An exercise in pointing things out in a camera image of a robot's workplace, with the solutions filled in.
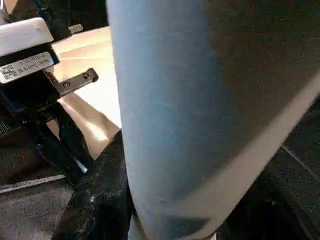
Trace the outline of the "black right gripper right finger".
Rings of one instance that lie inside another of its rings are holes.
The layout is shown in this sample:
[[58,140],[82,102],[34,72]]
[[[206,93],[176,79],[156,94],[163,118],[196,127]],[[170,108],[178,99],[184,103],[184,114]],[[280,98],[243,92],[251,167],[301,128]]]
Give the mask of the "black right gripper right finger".
[[300,168],[268,167],[220,227],[222,240],[318,240],[320,179]]

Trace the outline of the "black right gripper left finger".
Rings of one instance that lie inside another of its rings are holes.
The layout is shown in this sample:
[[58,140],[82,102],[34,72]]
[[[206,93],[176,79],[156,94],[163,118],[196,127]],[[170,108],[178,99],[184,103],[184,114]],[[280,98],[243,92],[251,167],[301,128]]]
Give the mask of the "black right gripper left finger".
[[126,240],[133,213],[122,131],[77,185],[54,240]]

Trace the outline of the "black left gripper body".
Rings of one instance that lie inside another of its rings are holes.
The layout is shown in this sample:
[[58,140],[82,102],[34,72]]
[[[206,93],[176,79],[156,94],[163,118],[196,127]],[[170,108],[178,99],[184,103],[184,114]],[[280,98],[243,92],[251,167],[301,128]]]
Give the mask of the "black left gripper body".
[[59,64],[53,49],[23,50],[1,57],[0,112],[9,113],[0,122],[2,132],[13,132],[30,122],[48,122],[47,113],[59,99],[99,80],[90,68],[65,81],[58,81],[52,67]]

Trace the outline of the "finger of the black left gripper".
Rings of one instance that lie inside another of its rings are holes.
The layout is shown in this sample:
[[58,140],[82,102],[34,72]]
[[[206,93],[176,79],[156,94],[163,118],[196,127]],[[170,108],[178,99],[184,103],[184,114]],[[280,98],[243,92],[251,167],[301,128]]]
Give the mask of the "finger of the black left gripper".
[[35,127],[34,140],[40,155],[60,169],[72,186],[76,186],[85,175],[74,156],[48,127]]
[[75,157],[81,171],[87,173],[94,168],[95,160],[90,155],[85,136],[62,105],[53,105],[52,110],[59,126],[60,140]]

